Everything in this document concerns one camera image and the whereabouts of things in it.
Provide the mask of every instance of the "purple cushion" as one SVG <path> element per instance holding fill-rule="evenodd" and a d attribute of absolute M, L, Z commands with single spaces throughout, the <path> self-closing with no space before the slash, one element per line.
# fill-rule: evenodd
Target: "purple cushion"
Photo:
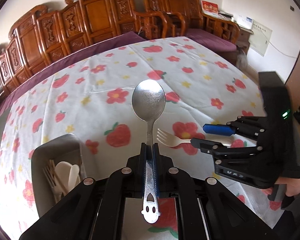
<path fill-rule="evenodd" d="M 201 29 L 188 29 L 185 36 L 213 52 L 229 52 L 237 50 L 237 46 L 233 43 Z"/>
<path fill-rule="evenodd" d="M 142 41 L 145 41 L 145 39 L 141 38 L 134 32 L 128 32 L 118 37 L 114 37 L 112 39 L 81 49 L 55 63 L 52 63 L 50 66 L 31 77 L 21 86 L 17 87 L 17 89 L 14 90 L 10 95 L 8 95 L 7 98 L 0 104 L 0 115 L 2 115 L 3 112 L 10 106 L 12 106 L 14 101 L 16 101 L 24 93 L 58 71 L 93 55 Z"/>

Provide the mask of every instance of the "human hand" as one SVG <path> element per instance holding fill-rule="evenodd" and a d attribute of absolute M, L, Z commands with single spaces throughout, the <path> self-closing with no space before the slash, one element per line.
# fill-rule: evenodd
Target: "human hand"
<path fill-rule="evenodd" d="M 286 195 L 288 197 L 298 195 L 300 193 L 300 179 L 291 179 L 291 178 L 284 178 L 284 177 L 279 177 L 275 184 L 286 184 L 287 185 L 287 191 Z M 267 189 L 262 189 L 262 191 L 270 195 L 272 193 L 273 188 L 267 188 Z"/>

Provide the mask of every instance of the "tablecloth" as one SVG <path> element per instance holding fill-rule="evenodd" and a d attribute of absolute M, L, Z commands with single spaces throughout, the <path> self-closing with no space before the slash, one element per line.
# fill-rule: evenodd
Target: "tablecloth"
<path fill-rule="evenodd" d="M 31 181 L 31 156 L 36 147 L 66 133 L 76 134 L 95 155 L 101 178 L 125 166 L 146 141 L 146 123 L 131 105 L 136 85 L 159 82 L 166 107 L 154 124 L 180 138 L 207 138 L 205 123 L 226 123 L 239 115 L 264 115 L 258 87 L 240 70 L 207 48 L 185 37 L 144 41 L 120 47 L 73 64 L 26 92 L 12 106 L 0 150 L 0 196 L 9 211 L 0 221 L 18 239 L 38 214 Z M 232 147 L 251 146 L 235 136 Z M 213 171 L 212 157 L 190 144 L 160 152 L 192 177 L 214 176 L 273 227 L 282 214 L 256 188 L 222 178 Z M 123 237 L 176 239 L 174 202 L 159 200 L 162 215 L 148 224 L 142 200 L 128 199 Z"/>

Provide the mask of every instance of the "chair armrest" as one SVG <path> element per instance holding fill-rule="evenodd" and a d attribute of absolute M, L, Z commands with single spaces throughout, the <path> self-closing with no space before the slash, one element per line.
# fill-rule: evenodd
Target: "chair armrest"
<path fill-rule="evenodd" d="M 203 12 L 201 12 L 201 15 L 205 19 L 203 23 L 203 29 L 205 31 L 213 33 L 214 35 L 224 40 L 228 40 L 233 44 L 237 42 L 240 34 L 240 28 L 237 23 L 219 19 L 211 15 L 207 15 Z M 214 22 L 213 27 L 209 25 L 210 21 Z"/>

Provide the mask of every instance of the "fork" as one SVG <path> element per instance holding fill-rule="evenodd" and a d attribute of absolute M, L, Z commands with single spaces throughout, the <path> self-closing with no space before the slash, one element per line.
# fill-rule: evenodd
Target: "fork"
<path fill-rule="evenodd" d="M 222 143 L 224 146 L 228 147 L 231 146 L 233 142 L 231 139 L 226 138 L 225 136 L 211 137 L 207 138 L 207 140 L 208 139 L 214 142 Z M 168 147 L 175 147 L 181 143 L 191 143 L 191 139 L 180 139 L 179 137 L 159 128 L 157 130 L 157 140 Z"/>
<path fill-rule="evenodd" d="M 44 167 L 43 168 L 43 173 L 49 183 L 49 186 L 52 190 L 53 196 L 54 196 L 54 200 L 56 203 L 58 203 L 61 200 L 61 196 L 62 196 L 62 190 L 60 189 L 60 187 L 56 184 L 56 182 L 54 181 L 54 179 L 51 177 L 51 174 L 48 170 L 48 167 Z"/>

